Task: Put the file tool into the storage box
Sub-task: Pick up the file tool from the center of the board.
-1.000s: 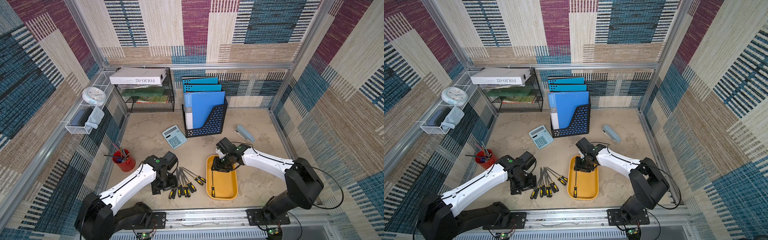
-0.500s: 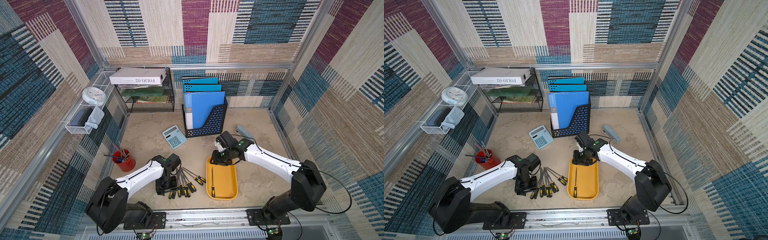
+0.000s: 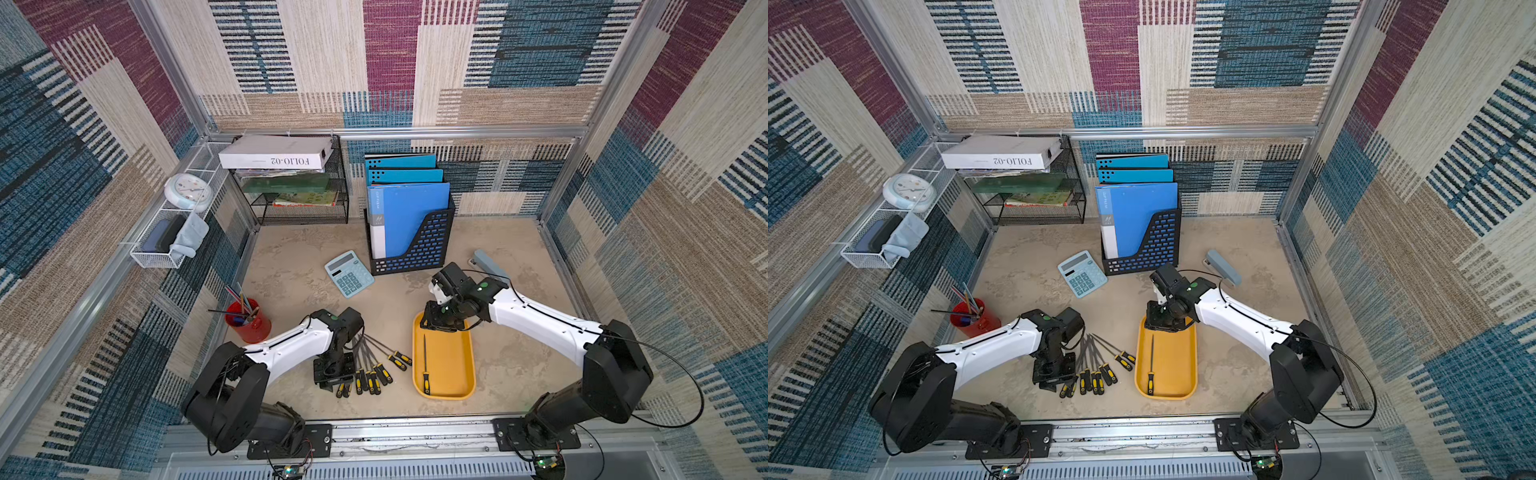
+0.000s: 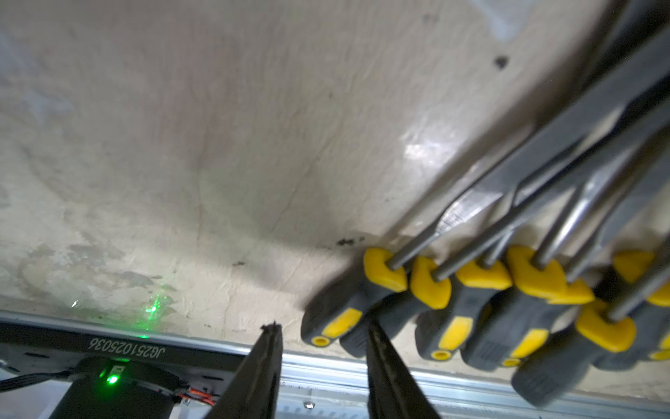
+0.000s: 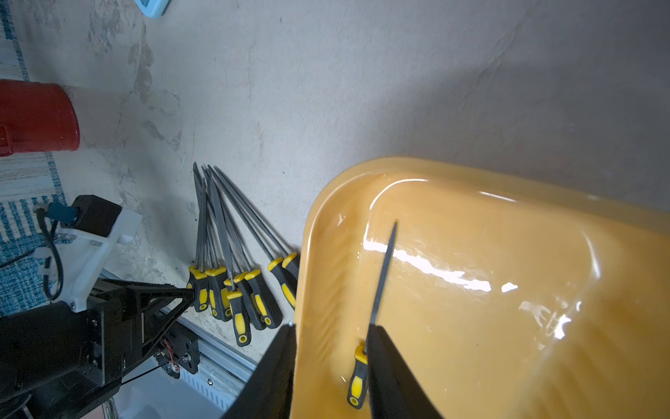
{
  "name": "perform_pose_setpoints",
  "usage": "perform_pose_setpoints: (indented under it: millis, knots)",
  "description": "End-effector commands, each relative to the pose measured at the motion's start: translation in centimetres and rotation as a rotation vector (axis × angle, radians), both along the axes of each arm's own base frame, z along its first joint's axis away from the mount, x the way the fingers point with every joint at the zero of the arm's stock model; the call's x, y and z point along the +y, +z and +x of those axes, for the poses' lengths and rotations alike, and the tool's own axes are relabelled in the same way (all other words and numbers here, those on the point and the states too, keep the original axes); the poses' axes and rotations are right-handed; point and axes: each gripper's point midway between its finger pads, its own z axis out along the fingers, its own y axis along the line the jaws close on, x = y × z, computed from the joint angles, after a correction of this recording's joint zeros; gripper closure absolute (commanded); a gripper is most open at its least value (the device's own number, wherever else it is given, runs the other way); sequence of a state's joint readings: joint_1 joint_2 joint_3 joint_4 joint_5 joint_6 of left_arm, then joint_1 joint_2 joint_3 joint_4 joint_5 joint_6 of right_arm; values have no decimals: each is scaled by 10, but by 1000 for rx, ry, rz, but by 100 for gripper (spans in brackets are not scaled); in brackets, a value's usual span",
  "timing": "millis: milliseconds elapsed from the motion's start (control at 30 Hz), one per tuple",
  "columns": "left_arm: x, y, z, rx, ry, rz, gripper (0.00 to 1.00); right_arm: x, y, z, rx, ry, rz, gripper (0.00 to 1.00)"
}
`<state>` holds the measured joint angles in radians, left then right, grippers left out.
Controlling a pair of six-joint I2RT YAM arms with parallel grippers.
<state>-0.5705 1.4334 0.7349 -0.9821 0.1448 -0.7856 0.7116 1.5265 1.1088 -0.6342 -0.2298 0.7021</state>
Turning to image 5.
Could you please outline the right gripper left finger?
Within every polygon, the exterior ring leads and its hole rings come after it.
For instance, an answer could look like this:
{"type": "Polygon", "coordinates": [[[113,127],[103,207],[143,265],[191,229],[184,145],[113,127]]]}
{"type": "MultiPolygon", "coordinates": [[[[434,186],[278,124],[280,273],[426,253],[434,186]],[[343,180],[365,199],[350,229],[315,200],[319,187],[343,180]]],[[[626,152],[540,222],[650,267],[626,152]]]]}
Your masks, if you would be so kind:
{"type": "Polygon", "coordinates": [[[296,353],[295,326],[281,326],[223,418],[289,418],[296,353]]]}

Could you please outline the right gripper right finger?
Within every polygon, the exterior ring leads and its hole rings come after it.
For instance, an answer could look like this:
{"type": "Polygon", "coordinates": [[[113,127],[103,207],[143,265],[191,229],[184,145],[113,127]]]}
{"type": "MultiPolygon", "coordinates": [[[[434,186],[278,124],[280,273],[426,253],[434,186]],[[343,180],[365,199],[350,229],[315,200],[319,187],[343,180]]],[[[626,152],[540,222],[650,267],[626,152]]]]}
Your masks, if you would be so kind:
{"type": "Polygon", "coordinates": [[[382,326],[368,331],[373,418],[442,418],[382,326]]]}

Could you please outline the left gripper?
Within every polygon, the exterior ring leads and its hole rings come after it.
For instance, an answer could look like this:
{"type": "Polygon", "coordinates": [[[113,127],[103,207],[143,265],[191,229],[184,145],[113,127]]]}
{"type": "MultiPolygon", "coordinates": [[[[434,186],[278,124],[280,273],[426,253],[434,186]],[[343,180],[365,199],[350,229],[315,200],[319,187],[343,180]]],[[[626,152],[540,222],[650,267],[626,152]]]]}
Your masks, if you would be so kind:
{"type": "Polygon", "coordinates": [[[94,403],[158,349],[195,291],[99,279],[85,308],[56,302],[1,319],[1,401],[94,403]]]}

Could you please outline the yellow plastic storage tray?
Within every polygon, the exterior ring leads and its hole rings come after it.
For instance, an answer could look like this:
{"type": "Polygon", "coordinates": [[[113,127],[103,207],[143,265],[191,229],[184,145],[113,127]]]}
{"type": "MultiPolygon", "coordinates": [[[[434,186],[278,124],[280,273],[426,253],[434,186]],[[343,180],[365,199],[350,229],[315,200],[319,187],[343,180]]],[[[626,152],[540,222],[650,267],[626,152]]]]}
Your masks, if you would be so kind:
{"type": "Polygon", "coordinates": [[[370,417],[347,385],[388,246],[378,322],[444,417],[668,417],[668,214],[412,158],[312,206],[293,417],[370,417]]]}

